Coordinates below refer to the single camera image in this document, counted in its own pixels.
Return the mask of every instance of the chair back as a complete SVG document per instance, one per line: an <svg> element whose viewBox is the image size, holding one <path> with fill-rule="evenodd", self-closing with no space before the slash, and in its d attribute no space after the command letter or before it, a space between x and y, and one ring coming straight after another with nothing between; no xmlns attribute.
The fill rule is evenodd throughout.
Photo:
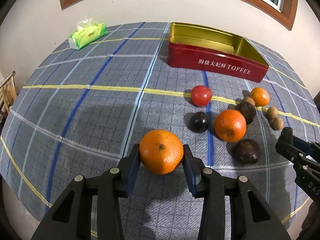
<svg viewBox="0 0 320 240"><path fill-rule="evenodd" d="M13 105L15 99L17 98L17 91L16 86L14 83L14 75L16 74L15 71L12 71L12 73L4 80L4 82L1 84L0 89L0 114L6 117L8 113L10 112L9 107Z"/></svg>

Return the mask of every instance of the table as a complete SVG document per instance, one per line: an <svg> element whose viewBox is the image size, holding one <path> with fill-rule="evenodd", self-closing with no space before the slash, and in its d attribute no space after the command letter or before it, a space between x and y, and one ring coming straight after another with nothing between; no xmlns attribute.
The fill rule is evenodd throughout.
<svg viewBox="0 0 320 240"><path fill-rule="evenodd" d="M275 152L280 134L265 112L248 126L263 150L255 165L242 166L230 151L234 144L210 132L191 132L191 113L212 118L234 108L257 86L270 94L285 126L303 140L320 138L320 115L302 81L275 51L247 39L270 65L261 83L167 65L169 23L108 27L108 35L75 51L63 42L34 71L12 106L1 141L0 172L27 210L41 220L78 174L93 177L115 166L134 143L152 129L174 132L220 174L247 176L288 226L308 196L295 183L292 164ZM214 97L207 109L190 103L188 93L207 85ZM93 200L92 236L96 236ZM140 168L134 192L120 200L126 239L196 239L202 199L193 199L183 170L165 176ZM226 235L230 208L226 198Z"/></svg>

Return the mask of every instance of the red tin box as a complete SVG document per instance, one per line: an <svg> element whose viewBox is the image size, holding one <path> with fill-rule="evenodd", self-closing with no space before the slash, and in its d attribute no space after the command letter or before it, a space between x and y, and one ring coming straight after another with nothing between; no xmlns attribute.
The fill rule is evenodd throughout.
<svg viewBox="0 0 320 240"><path fill-rule="evenodd" d="M213 28L172 23L168 65L211 71L261 82L268 71L263 57L242 37Z"/></svg>

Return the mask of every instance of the black ball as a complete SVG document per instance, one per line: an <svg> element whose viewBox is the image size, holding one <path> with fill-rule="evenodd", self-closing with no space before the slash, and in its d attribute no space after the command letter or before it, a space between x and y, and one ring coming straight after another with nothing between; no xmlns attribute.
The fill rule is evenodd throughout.
<svg viewBox="0 0 320 240"><path fill-rule="evenodd" d="M193 132L203 133L209 128L209 118L203 112L195 113L190 118L190 129Z"/></svg>

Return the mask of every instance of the orange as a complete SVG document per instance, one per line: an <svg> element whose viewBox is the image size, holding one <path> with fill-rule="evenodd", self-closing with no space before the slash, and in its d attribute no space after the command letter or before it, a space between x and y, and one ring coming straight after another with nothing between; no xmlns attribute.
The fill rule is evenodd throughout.
<svg viewBox="0 0 320 240"><path fill-rule="evenodd" d="M263 88L252 89L250 97L255 101L256 106L266 106L270 101L268 92Z"/></svg>
<svg viewBox="0 0 320 240"><path fill-rule="evenodd" d="M238 110L227 109L217 116L214 121L214 130L221 140L236 142L244 136L247 123Z"/></svg>
<svg viewBox="0 0 320 240"><path fill-rule="evenodd" d="M139 153L142 163L149 171L163 175L180 165L183 146L174 133L152 130L142 138Z"/></svg>

